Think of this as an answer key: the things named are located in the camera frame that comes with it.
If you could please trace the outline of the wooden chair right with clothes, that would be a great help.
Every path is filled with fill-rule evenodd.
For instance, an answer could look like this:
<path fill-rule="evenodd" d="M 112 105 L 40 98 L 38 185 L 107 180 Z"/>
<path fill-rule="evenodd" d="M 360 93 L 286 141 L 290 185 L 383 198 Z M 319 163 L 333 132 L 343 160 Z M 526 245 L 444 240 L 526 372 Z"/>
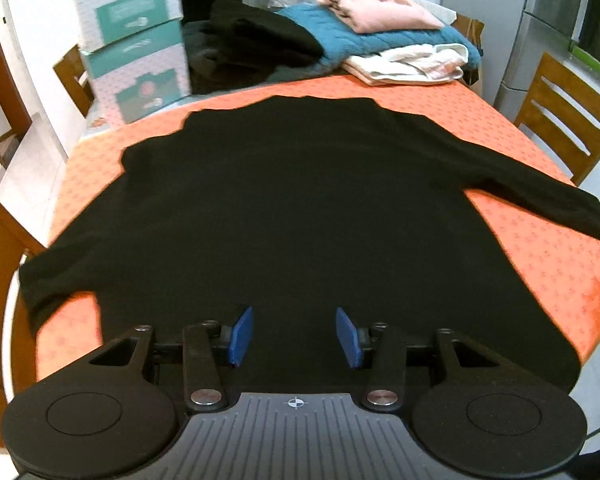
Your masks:
<path fill-rule="evenodd" d="M 548 52 L 540 58 L 514 125 L 546 144 L 575 185 L 600 162 L 600 94 Z"/>

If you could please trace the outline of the white quilted jacket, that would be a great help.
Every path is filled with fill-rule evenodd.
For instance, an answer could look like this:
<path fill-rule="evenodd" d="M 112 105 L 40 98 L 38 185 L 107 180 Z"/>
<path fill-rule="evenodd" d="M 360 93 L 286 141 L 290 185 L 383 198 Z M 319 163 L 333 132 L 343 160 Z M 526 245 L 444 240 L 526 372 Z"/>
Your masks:
<path fill-rule="evenodd" d="M 462 78 L 468 61 L 469 51 L 462 44 L 414 44 L 373 55 L 352 55 L 341 68 L 372 87 L 437 86 Z"/>

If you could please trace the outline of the teal knitted sweater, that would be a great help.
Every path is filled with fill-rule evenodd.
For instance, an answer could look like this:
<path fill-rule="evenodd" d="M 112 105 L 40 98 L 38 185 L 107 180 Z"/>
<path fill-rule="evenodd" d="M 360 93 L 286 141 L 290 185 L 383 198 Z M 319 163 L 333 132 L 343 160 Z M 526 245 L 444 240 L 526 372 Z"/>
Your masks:
<path fill-rule="evenodd" d="M 268 84 L 323 77 L 336 70 L 349 56 L 372 55 L 414 44 L 462 44 L 468 49 L 466 70 L 476 70 L 481 62 L 479 49 L 452 26 L 444 26 L 441 30 L 394 30 L 359 35 L 335 14 L 317 4 L 300 3 L 283 8 L 277 14 L 306 29 L 323 47 L 324 55 L 306 67 L 278 66 L 268 76 Z"/>

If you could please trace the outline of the lower teal pink carton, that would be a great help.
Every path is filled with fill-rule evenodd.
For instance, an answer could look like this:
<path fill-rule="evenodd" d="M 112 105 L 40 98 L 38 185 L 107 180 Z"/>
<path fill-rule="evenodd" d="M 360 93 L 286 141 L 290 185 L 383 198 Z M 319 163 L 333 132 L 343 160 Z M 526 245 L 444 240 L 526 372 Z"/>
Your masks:
<path fill-rule="evenodd" d="M 81 53 L 100 114 L 111 128 L 136 122 L 190 95 L 181 22 L 168 21 Z"/>

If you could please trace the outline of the black folded clothes pile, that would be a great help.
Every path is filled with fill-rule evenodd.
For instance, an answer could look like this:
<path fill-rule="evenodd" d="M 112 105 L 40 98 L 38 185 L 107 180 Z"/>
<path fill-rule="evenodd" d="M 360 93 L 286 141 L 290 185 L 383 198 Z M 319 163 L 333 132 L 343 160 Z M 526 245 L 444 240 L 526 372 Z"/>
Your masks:
<path fill-rule="evenodd" d="M 193 94 L 255 86 L 280 66 L 305 68 L 324 49 L 305 28 L 239 0 L 216 0 L 207 21 L 182 26 Z"/>

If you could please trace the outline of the silver refrigerator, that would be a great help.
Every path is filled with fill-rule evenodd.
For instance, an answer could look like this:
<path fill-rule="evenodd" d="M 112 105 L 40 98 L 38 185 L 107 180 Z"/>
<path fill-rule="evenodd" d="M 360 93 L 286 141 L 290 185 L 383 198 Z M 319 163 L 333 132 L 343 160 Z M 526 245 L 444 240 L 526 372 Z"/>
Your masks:
<path fill-rule="evenodd" d="M 524 0 L 512 53 L 494 100 L 507 119 L 516 118 L 542 55 L 563 61 L 583 37 L 590 0 Z"/>

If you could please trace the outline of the pink folded garment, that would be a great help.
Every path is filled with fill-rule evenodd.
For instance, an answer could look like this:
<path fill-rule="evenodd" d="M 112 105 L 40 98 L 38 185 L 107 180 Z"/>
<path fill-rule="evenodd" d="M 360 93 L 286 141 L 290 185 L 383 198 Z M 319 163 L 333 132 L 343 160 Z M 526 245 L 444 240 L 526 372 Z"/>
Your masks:
<path fill-rule="evenodd" d="M 316 0 L 359 35 L 439 30 L 442 21 L 414 0 Z"/>

